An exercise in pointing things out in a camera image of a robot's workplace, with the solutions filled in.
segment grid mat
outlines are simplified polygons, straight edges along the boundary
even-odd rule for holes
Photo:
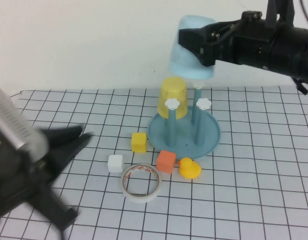
[[[54,190],[80,212],[70,240],[308,240],[308,95],[294,87],[213,88],[211,113],[222,129],[217,149],[198,160],[201,176],[162,174],[160,195],[147,204],[126,200],[125,166],[156,165],[158,152],[131,151],[131,135],[146,132],[157,112],[158,89],[23,91],[16,107],[34,127],[85,125],[93,138],[60,175]],[[188,104],[194,90],[188,90]],[[149,175],[129,181],[144,194]],[[28,205],[0,221],[0,240],[57,240],[58,232]]]

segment double-sided tape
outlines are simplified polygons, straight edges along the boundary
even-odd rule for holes
[[[127,191],[128,178],[132,174],[139,172],[139,171],[149,172],[156,177],[156,179],[158,181],[158,185],[157,185],[157,188],[155,189],[154,192],[152,192],[148,195],[143,195],[143,194],[132,194],[132,193],[129,193]],[[133,166],[129,167],[128,169],[126,169],[123,172],[123,175],[121,177],[121,183],[122,183],[123,195],[128,200],[130,200],[131,202],[134,202],[134,203],[144,204],[144,203],[148,203],[148,202],[152,201],[153,199],[155,199],[158,196],[158,194],[161,190],[161,187],[162,187],[162,178],[161,178],[159,172],[156,170],[155,167],[153,167],[149,164],[142,164],[141,163],[141,164],[133,165]]]

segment white flower-shaped cap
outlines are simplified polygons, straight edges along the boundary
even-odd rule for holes
[[[205,81],[202,81],[202,80],[193,81],[193,87],[195,89],[202,89],[205,87],[205,85],[206,85]]]
[[[203,111],[210,109],[211,105],[212,102],[208,98],[200,98],[196,103],[196,106]]]
[[[179,107],[179,105],[180,105],[180,101],[177,100],[176,98],[168,98],[165,102],[165,106],[169,110],[175,110]]]

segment white wall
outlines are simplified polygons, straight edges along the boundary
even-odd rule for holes
[[[298,0],[295,25],[308,27]],[[308,0],[304,0],[308,9]],[[0,0],[0,87],[158,87],[179,20],[237,20],[267,0]],[[278,85],[286,76],[218,62],[210,86]]]

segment white cube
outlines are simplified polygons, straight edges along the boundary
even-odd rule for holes
[[[122,173],[124,169],[123,155],[109,155],[107,167],[110,173]]]

